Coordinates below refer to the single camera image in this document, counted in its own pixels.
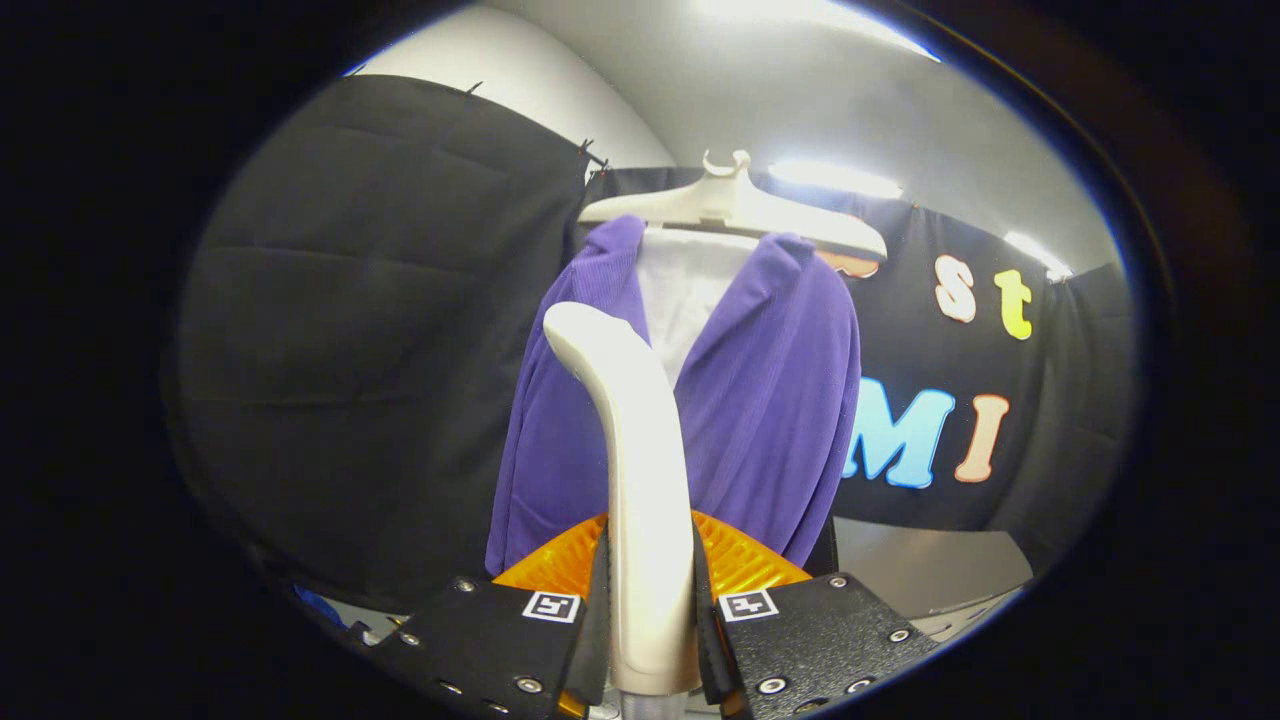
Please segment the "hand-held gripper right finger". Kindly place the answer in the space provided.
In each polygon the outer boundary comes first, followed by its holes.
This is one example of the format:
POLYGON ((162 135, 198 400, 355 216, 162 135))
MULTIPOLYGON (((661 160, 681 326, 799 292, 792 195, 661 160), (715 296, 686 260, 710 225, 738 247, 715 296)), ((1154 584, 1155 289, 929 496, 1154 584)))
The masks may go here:
POLYGON ((701 693, 723 719, 819 712, 940 650, 847 573, 814 577, 704 512, 692 524, 701 693))

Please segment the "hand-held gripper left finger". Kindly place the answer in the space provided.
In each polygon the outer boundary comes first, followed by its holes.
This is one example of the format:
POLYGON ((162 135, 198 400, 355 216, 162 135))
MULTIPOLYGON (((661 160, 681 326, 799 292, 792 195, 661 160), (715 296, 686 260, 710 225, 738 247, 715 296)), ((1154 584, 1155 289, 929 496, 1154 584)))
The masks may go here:
POLYGON ((349 628, 379 669, 466 719, 585 719, 609 666, 605 515, 499 577, 457 577, 384 632, 349 628))

